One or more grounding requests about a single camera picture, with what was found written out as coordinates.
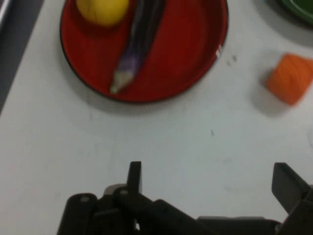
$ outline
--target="yellow lemon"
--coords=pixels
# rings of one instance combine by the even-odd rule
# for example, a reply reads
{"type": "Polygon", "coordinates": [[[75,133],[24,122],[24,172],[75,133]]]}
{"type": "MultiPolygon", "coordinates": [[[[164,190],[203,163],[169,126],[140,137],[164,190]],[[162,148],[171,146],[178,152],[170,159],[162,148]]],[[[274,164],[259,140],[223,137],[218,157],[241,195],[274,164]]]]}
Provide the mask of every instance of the yellow lemon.
{"type": "Polygon", "coordinates": [[[122,21],[129,0],[76,0],[76,5],[86,20],[108,27],[122,21]]]}

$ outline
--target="green plate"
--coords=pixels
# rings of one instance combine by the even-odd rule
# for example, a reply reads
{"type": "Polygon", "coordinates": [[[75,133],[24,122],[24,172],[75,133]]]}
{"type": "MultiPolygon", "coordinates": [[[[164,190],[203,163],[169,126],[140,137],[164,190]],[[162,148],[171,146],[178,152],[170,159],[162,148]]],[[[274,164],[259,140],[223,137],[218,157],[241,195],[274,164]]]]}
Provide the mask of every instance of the green plate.
{"type": "Polygon", "coordinates": [[[313,0],[280,0],[281,3],[305,22],[313,25],[313,0]]]}

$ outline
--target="plate rim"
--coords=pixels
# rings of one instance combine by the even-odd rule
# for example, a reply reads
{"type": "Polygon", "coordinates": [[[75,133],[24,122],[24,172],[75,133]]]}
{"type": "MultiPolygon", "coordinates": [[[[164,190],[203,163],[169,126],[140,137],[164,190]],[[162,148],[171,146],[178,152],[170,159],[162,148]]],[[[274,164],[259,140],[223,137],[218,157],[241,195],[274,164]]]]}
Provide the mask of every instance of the plate rim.
{"type": "Polygon", "coordinates": [[[166,97],[162,97],[162,98],[158,98],[158,99],[155,99],[155,100],[147,100],[147,101],[133,101],[133,100],[125,100],[125,99],[120,99],[118,98],[117,96],[113,96],[113,95],[108,95],[108,94],[104,94],[100,91],[98,91],[97,89],[95,89],[93,86],[91,86],[89,83],[87,83],[79,74],[78,72],[76,71],[76,69],[74,68],[74,66],[71,64],[68,56],[67,56],[67,53],[65,51],[65,46],[63,44],[63,38],[62,38],[62,19],[63,19],[63,14],[64,14],[64,10],[65,10],[65,7],[67,5],[67,2],[68,0],[65,0],[65,3],[64,3],[64,6],[63,6],[63,9],[62,9],[62,13],[61,13],[61,20],[60,20],[60,25],[59,25],[59,33],[60,33],[60,42],[61,42],[61,48],[62,48],[62,51],[63,51],[63,54],[64,54],[64,57],[68,63],[68,65],[70,66],[71,70],[74,72],[74,74],[79,78],[79,80],[89,89],[91,89],[92,91],[96,92],[97,94],[105,97],[105,98],[108,98],[110,100],[113,100],[113,101],[118,101],[118,102],[121,102],[121,103],[128,103],[128,104],[150,104],[150,103],[159,103],[159,102],[163,102],[163,101],[167,101],[169,99],[173,99],[175,97],[178,97],[182,94],[184,94],[185,92],[187,92],[188,90],[190,90],[192,87],[194,87],[194,85],[196,85],[197,83],[199,83],[204,77],[205,77],[205,74],[206,73],[209,73],[209,71],[212,69],[212,67],[215,65],[215,63],[218,61],[220,55],[222,54],[223,52],[223,48],[224,48],[224,45],[226,43],[226,40],[227,40],[227,36],[228,36],[228,31],[229,31],[229,8],[228,8],[228,2],[227,0],[219,0],[221,2],[224,2],[225,3],[225,8],[226,8],[226,23],[225,23],[225,29],[223,29],[222,33],[221,33],[221,42],[218,44],[218,47],[216,49],[216,56],[215,56],[215,59],[213,60],[213,62],[206,66],[204,69],[202,68],[202,70],[204,70],[203,72],[203,75],[201,78],[199,78],[198,80],[196,80],[195,82],[193,82],[192,85],[189,85],[187,88],[184,88],[182,89],[182,91],[179,91],[179,92],[176,92],[174,94],[171,94],[171,95],[168,95],[166,97]]]}

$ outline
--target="metal screw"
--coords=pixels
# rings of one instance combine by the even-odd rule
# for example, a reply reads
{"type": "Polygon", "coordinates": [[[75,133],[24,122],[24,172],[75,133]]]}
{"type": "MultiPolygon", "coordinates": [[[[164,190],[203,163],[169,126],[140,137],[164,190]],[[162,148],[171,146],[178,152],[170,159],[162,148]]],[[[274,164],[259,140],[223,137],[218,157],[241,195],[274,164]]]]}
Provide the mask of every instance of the metal screw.
{"type": "Polygon", "coordinates": [[[89,200],[90,200],[90,198],[87,197],[87,196],[82,196],[82,197],[80,198],[80,202],[88,202],[89,200]]]}
{"type": "Polygon", "coordinates": [[[128,190],[127,190],[127,189],[122,189],[122,190],[120,191],[120,194],[121,194],[121,195],[128,195],[128,190]]]}

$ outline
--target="eggplant tip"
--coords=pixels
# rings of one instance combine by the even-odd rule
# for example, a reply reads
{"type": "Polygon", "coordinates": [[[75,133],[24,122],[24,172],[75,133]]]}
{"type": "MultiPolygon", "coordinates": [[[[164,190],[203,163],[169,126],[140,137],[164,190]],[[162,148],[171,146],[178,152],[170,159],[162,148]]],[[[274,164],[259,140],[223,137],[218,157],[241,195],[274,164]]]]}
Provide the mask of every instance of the eggplant tip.
{"type": "Polygon", "coordinates": [[[128,86],[134,79],[134,74],[130,71],[116,71],[114,80],[110,87],[111,94],[119,93],[123,88],[128,86]]]}

